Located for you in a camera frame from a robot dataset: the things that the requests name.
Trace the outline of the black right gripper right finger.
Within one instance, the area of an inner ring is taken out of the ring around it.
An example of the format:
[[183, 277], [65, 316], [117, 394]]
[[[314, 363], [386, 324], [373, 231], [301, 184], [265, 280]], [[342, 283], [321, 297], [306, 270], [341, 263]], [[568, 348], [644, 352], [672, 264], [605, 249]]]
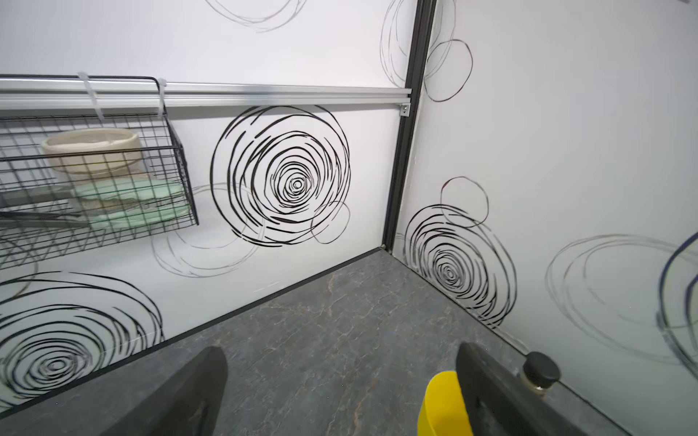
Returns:
[[456, 375], [475, 435], [583, 434], [475, 343], [460, 344]]

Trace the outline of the yellow plastic wine glass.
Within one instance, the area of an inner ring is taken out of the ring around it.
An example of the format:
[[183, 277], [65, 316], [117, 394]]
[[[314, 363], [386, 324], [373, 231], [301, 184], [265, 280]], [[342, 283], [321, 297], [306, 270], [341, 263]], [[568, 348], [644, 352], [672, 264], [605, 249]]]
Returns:
[[474, 435], [456, 372], [440, 372], [428, 383], [418, 417], [417, 435]]

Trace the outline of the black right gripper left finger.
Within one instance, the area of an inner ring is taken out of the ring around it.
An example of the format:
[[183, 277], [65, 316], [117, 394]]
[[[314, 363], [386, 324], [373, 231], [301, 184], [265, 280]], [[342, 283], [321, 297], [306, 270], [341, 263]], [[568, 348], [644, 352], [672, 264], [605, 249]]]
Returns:
[[105, 435], [212, 435], [228, 376], [219, 347], [207, 347]]

